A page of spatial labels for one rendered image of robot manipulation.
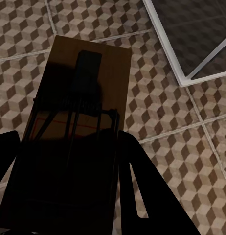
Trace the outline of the mousetrap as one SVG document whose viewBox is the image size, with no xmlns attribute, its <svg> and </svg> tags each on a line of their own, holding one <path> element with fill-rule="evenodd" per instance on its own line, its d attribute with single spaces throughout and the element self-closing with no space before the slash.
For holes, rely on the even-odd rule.
<svg viewBox="0 0 226 235">
<path fill-rule="evenodd" d="M 0 205 L 0 228 L 112 235 L 132 49 L 56 35 Z"/>
</svg>

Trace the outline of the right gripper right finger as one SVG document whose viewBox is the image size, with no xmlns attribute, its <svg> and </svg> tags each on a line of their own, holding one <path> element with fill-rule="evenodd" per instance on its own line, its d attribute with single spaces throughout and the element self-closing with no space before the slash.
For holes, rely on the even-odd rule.
<svg viewBox="0 0 226 235">
<path fill-rule="evenodd" d="M 122 235 L 201 235 L 137 139 L 118 131 Z M 137 215 L 130 170 L 149 218 Z"/>
</svg>

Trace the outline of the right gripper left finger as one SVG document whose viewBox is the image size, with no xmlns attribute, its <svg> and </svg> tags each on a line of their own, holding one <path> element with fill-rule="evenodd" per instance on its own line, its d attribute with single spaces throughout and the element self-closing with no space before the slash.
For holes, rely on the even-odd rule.
<svg viewBox="0 0 226 235">
<path fill-rule="evenodd" d="M 0 134 L 0 182 L 16 158 L 20 144 L 18 131 Z"/>
</svg>

